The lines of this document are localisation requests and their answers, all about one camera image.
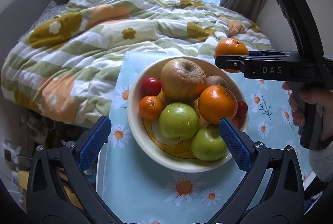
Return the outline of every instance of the green apple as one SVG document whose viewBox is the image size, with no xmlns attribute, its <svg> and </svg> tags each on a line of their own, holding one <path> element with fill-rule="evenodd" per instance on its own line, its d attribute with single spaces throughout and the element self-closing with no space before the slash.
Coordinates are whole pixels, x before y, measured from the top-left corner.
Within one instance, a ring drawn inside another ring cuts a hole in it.
<svg viewBox="0 0 333 224">
<path fill-rule="evenodd" d="M 198 131 L 198 116 L 189 105 L 172 103 L 159 116 L 159 129 L 167 139 L 189 139 Z"/>
<path fill-rule="evenodd" d="M 198 130 L 192 139 L 191 149 L 193 155 L 203 161 L 220 159 L 226 145 L 219 134 L 217 125 L 208 124 Z"/>
</svg>

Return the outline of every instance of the table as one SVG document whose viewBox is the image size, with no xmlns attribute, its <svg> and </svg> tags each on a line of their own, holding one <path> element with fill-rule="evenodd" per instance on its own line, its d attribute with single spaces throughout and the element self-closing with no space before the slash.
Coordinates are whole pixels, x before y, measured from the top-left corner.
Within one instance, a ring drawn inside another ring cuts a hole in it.
<svg viewBox="0 0 333 224">
<path fill-rule="evenodd" d="M 97 191 L 125 223 L 206 223 L 245 175 L 233 159 L 204 173 L 172 171 L 150 159 L 135 142 L 127 121 L 128 91 L 146 66 L 167 56 L 127 52 L 115 87 L 109 115 L 112 130 L 100 159 Z M 248 135 L 269 148 L 292 145 L 307 187 L 314 173 L 309 166 L 308 151 L 299 145 L 298 128 L 292 125 L 288 92 L 281 88 L 282 82 L 245 79 L 242 73 L 230 76 L 242 89 L 249 105 Z M 270 174 L 268 170 L 250 207 L 259 202 Z"/>
</svg>

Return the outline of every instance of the orange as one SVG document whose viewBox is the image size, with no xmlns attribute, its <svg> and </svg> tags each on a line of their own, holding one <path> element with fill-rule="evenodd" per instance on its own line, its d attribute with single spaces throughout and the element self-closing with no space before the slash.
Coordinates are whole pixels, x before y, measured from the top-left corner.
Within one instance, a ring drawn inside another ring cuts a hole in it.
<svg viewBox="0 0 333 224">
<path fill-rule="evenodd" d="M 158 96 L 143 97 L 139 103 L 140 115 L 149 121 L 158 119 L 163 109 L 163 102 Z"/>
<path fill-rule="evenodd" d="M 239 127 L 238 119 L 236 117 L 232 119 L 232 122 L 234 123 L 234 125 L 236 125 L 237 128 Z"/>
<path fill-rule="evenodd" d="M 223 118 L 235 117 L 237 100 L 230 90 L 223 86 L 207 87 L 199 96 L 198 108 L 201 116 L 211 124 L 218 125 Z"/>
<path fill-rule="evenodd" d="M 246 46 L 237 39 L 226 38 L 221 40 L 215 48 L 215 57 L 218 55 L 249 55 Z M 223 69 L 229 73 L 239 73 L 239 70 Z"/>
</svg>

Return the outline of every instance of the striped blanket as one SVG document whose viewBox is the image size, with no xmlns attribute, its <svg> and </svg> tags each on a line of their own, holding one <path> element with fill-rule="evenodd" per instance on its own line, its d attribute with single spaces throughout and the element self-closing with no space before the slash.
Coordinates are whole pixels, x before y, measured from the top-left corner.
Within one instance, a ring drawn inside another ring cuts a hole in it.
<svg viewBox="0 0 333 224">
<path fill-rule="evenodd" d="M 202 1 L 70 0 L 11 50 L 1 89 L 6 99 L 53 120 L 95 122 L 109 114 L 126 51 L 211 58 L 227 37 L 249 50 L 271 48 L 255 23 Z"/>
</svg>

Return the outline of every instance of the white ceramic bowl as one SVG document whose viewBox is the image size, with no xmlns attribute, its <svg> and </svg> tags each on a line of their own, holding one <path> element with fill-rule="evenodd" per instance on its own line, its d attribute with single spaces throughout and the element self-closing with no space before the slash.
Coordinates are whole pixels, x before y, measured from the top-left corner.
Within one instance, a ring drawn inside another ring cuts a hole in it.
<svg viewBox="0 0 333 224">
<path fill-rule="evenodd" d="M 161 59 L 149 65 L 138 76 L 133 83 L 129 92 L 127 101 L 127 116 L 129 127 L 132 134 L 139 144 L 141 149 L 154 161 L 172 170 L 180 172 L 204 172 L 217 168 L 232 158 L 230 152 L 226 150 L 224 156 L 213 162 L 205 162 L 194 158 L 191 153 L 190 140 L 188 141 L 169 141 L 165 139 L 159 131 L 158 120 L 145 121 L 139 114 L 139 102 L 143 95 L 141 92 L 141 82 L 146 77 L 159 78 L 163 66 L 174 58 L 185 58 L 197 63 L 205 72 L 206 76 L 217 75 L 223 77 L 228 83 L 230 90 L 238 100 L 245 101 L 239 86 L 236 82 L 223 70 L 220 70 L 215 65 L 191 56 L 173 56 L 166 59 Z M 246 132 L 249 119 L 246 115 L 239 120 L 239 128 Z"/>
</svg>

